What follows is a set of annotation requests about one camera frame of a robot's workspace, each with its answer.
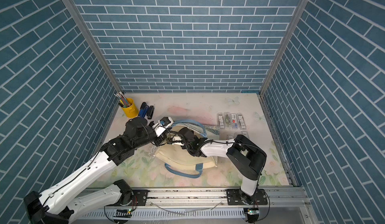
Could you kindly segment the cream canvas tote bag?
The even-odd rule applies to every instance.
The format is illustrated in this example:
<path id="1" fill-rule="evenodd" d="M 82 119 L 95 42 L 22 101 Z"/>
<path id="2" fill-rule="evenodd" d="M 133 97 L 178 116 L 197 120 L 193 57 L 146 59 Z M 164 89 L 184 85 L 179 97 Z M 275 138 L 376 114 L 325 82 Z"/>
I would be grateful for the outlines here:
<path id="1" fill-rule="evenodd" d="M 179 120 L 172 127 L 175 131 L 185 127 L 200 138 L 212 139 L 220 136 L 219 127 L 202 125 L 193 120 Z M 199 178 L 203 170 L 216 168 L 218 164 L 217 157 L 194 157 L 179 144 L 165 144 L 159 147 L 155 157 L 164 162 L 169 172 L 188 178 Z"/>

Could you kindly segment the clear compass case gold label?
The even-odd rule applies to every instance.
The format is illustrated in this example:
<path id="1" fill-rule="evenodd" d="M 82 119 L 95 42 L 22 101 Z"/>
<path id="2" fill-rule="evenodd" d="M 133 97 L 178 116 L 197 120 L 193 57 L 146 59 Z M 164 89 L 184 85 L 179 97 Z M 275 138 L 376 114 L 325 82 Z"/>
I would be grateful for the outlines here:
<path id="1" fill-rule="evenodd" d="M 225 122 L 224 122 L 223 113 L 218 113 L 217 114 L 217 120 L 218 120 L 219 128 L 220 129 L 225 129 Z"/>

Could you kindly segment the clear compass case blue insert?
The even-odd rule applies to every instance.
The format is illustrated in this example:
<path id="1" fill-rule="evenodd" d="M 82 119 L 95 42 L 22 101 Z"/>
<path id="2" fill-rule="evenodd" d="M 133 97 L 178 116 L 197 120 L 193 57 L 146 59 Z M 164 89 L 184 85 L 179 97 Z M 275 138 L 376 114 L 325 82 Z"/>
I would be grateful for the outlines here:
<path id="1" fill-rule="evenodd" d="M 238 129 L 237 116 L 235 113 L 231 114 L 231 127 L 232 129 Z"/>

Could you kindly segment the clear compass set case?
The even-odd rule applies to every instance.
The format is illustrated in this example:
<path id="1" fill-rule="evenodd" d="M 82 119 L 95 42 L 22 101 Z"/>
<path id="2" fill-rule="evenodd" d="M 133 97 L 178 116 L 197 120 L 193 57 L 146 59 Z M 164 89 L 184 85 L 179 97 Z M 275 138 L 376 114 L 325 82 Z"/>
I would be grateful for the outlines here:
<path id="1" fill-rule="evenodd" d="M 226 129 L 231 129 L 232 127 L 232 119 L 231 119 L 231 114 L 229 112 L 225 112 L 223 114 L 224 116 L 224 124 Z"/>

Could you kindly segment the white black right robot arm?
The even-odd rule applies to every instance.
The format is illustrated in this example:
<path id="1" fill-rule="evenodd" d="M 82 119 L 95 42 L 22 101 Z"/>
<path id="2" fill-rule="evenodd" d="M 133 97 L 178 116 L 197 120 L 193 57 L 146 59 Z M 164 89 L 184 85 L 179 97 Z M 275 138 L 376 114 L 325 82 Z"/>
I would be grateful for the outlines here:
<path id="1" fill-rule="evenodd" d="M 241 193 L 254 196 L 259 178 L 267 161 L 267 154 L 244 135 L 230 140 L 199 138 L 186 127 L 177 136 L 181 138 L 182 148 L 194 157 L 222 157 L 229 159 L 243 176 Z"/>

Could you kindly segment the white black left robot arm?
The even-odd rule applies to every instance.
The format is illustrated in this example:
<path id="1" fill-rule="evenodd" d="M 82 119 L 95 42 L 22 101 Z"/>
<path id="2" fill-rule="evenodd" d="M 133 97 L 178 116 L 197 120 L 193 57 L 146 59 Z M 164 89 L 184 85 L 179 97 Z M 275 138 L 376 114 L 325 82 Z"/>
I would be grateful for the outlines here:
<path id="1" fill-rule="evenodd" d="M 103 144 L 83 166 L 61 182 L 24 197 L 27 216 L 32 224 L 69 224 L 77 218 L 107 205 L 135 207 L 132 188 L 124 180 L 115 181 L 103 190 L 79 197 L 90 184 L 113 170 L 145 145 L 159 146 L 166 139 L 173 120 L 164 117 L 158 123 L 142 117 L 127 121 L 125 131 Z"/>

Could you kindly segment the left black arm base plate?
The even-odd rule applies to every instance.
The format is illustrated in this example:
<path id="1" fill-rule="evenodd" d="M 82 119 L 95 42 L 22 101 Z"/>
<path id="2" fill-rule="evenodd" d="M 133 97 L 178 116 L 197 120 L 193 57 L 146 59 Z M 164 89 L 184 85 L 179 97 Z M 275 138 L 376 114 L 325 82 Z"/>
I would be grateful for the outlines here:
<path id="1" fill-rule="evenodd" d="M 130 193 L 122 194 L 117 202 L 109 204 L 113 207 L 144 207 L 147 202 L 148 190 L 132 190 Z"/>

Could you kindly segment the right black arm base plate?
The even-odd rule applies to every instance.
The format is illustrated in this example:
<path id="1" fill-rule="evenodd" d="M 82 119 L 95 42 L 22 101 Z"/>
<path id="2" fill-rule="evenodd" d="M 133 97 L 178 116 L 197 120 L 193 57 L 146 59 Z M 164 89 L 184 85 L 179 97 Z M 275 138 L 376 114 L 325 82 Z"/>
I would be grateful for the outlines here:
<path id="1" fill-rule="evenodd" d="M 240 205 L 267 205 L 268 199 L 264 189 L 256 189 L 253 195 L 249 196 L 240 188 L 226 190 L 227 203 L 229 206 Z"/>

